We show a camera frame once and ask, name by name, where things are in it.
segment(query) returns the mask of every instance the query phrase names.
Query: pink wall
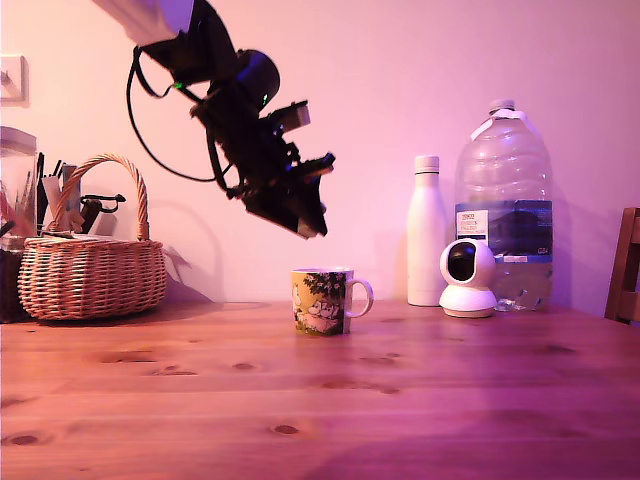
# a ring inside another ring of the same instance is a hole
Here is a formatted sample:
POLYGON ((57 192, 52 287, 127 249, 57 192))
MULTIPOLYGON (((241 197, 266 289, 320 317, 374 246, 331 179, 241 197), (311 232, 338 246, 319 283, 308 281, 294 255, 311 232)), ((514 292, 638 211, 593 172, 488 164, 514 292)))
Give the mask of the pink wall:
MULTIPOLYGON (((115 151, 149 188, 152 237, 182 258, 173 296, 214 301, 285 299, 289 270, 345 264, 379 298, 404 294, 403 235, 413 158, 441 156, 453 210, 453 172, 469 133, 496 97, 528 112, 551 153, 556 202, 554 299, 602 315, 622 208, 640 205, 640 3, 636 0, 220 0, 212 5, 236 47, 276 62, 270 108, 310 100, 312 124, 293 132, 304 157, 331 150, 322 182, 329 235, 303 241, 249 216, 216 187, 171 177, 128 124, 124 87, 133 44, 89 0, 4 0, 2 51, 30 65, 29 108, 2 121, 38 136, 50 163, 115 151), (74 19, 84 19, 78 23, 74 19)), ((169 76, 143 62, 159 89, 169 76)), ((204 132, 176 94, 139 86, 134 108, 161 159, 210 175, 204 132)), ((117 166, 85 191, 121 192, 116 235, 133 236, 134 193, 117 166)))

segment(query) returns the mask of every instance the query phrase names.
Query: white security camera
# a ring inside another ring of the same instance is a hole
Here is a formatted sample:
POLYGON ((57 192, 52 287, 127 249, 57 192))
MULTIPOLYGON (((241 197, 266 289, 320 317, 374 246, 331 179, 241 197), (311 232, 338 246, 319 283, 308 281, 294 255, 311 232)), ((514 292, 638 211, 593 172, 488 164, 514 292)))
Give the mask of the white security camera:
POLYGON ((449 284, 440 306, 452 317, 479 318, 493 314, 497 302, 488 285, 496 271, 489 247, 463 238, 449 244, 440 256, 440 272, 449 284))

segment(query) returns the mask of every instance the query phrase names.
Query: robotic arm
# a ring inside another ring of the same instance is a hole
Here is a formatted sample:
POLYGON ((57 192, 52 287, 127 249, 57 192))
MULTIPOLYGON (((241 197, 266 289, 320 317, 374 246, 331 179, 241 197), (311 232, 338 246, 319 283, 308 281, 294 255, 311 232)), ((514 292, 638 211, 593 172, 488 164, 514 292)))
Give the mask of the robotic arm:
POLYGON ((303 238, 327 234, 320 178, 333 170, 331 153, 301 161, 283 135, 309 123, 307 102, 293 103, 260 117, 280 88, 275 64, 257 50, 236 51, 207 0, 93 0, 123 25, 134 49, 132 72, 142 52, 166 68, 173 86, 195 102, 191 116, 206 130, 215 180, 229 199, 247 211, 303 238), (209 82, 204 98, 188 87, 209 82), (216 144, 238 170, 239 183, 227 186, 216 144))

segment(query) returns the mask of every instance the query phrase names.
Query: wooden chair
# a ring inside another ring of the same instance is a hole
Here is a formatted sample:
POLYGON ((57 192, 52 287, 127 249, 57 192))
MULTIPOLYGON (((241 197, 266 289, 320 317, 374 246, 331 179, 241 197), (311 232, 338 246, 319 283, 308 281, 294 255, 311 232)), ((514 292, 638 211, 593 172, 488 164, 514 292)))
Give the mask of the wooden chair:
POLYGON ((625 208, 613 263, 604 316, 627 324, 640 322, 640 294, 636 292, 640 266, 640 208, 625 208))

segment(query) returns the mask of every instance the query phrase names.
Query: ceramic mug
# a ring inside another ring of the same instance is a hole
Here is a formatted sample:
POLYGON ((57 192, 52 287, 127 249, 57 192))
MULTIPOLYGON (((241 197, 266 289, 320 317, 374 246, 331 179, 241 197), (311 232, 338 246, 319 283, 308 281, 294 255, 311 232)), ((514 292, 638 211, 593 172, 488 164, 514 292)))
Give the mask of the ceramic mug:
POLYGON ((354 278, 349 268, 304 268, 291 272, 293 315, 296 330, 311 335, 349 333, 351 319, 361 317, 373 305, 373 289, 366 280, 354 278), (367 292, 362 311, 352 312, 353 286, 367 292))

